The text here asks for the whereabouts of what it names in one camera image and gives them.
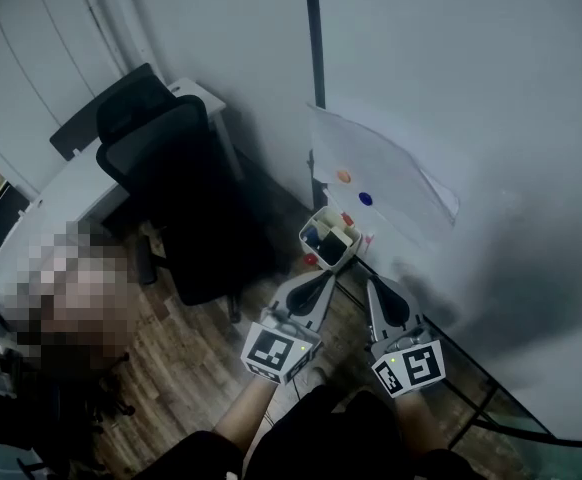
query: power cord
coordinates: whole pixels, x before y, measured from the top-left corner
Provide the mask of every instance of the power cord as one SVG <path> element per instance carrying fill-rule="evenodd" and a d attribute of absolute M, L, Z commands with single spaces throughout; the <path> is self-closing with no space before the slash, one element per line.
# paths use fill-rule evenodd
<path fill-rule="evenodd" d="M 295 385 L 295 377 L 293 380 L 293 387 L 295 388 L 295 394 L 298 395 L 298 402 L 300 401 L 300 393 L 298 392 L 298 386 Z"/>

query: wooden floor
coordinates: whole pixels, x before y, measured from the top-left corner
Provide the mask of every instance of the wooden floor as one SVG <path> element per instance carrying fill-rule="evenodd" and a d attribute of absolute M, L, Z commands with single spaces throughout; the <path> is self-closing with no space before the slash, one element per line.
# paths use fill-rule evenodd
<path fill-rule="evenodd" d="M 266 224 L 270 240 L 288 259 L 288 276 L 276 275 L 249 287 L 243 296 L 243 318 L 229 322 L 223 299 L 200 306 L 184 306 L 178 299 L 168 273 L 143 287 L 141 318 L 129 348 L 130 361 L 116 367 L 121 396 L 136 408 L 131 417 L 116 416 L 104 422 L 105 432 L 96 437 L 96 454 L 108 470 L 120 479 L 131 478 L 163 455 L 187 435 L 211 429 L 229 407 L 251 375 L 239 360 L 252 321 L 257 320 L 276 287 L 287 277 L 307 271 L 301 260 L 297 231 L 308 218 L 307 210 L 268 178 L 250 176 L 250 196 L 264 208 L 259 218 Z M 140 232 L 160 243 L 147 225 L 127 230 L 125 244 Z M 347 290 L 361 297 L 364 274 L 355 269 L 339 280 Z M 364 314 L 341 290 L 336 289 L 321 331 L 325 346 L 315 365 L 327 373 L 338 372 L 354 391 L 377 386 L 367 363 L 364 346 L 368 340 Z M 445 345 L 448 378 L 461 387 L 476 404 L 484 399 L 487 379 L 452 347 Z M 296 377 L 300 396 L 307 392 L 306 372 Z M 450 442 L 474 411 L 442 383 L 424 394 Z M 273 422 L 297 402 L 293 385 L 278 388 L 268 414 Z M 494 400 L 494 410 L 515 411 L 503 398 Z M 263 421 L 259 436 L 270 423 Z M 487 478 L 527 478 L 515 450 L 506 438 L 474 428 L 458 443 L 455 451 L 465 456 Z"/>

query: red magnet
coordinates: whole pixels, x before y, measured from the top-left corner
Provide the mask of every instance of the red magnet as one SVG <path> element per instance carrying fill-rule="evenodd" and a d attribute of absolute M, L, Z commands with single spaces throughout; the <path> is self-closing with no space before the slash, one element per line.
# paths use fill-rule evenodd
<path fill-rule="evenodd" d="M 313 253 L 305 254 L 304 262 L 307 265 L 315 265 L 318 262 L 318 257 Z"/>

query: white desk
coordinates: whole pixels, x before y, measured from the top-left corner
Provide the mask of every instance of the white desk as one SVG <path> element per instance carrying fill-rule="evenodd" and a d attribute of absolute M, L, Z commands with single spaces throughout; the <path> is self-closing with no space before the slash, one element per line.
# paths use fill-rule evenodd
<path fill-rule="evenodd" d="M 169 89 L 176 96 L 192 94 L 204 102 L 209 121 L 215 125 L 229 165 L 235 177 L 242 179 L 235 150 L 222 120 L 221 112 L 226 108 L 225 103 L 187 78 L 172 83 Z M 0 300 L 9 283 L 17 281 L 18 261 L 22 262 L 25 256 L 23 251 L 32 245 L 33 237 L 37 241 L 42 233 L 49 236 L 63 234 L 67 222 L 87 217 L 101 220 L 126 196 L 113 178 L 98 165 L 96 153 L 100 145 L 100 139 L 94 140 L 69 161 L 29 205 L 5 238 L 0 248 Z M 29 261 L 32 264 L 28 267 L 33 270 L 36 268 L 35 263 L 41 264 L 44 258 Z"/>

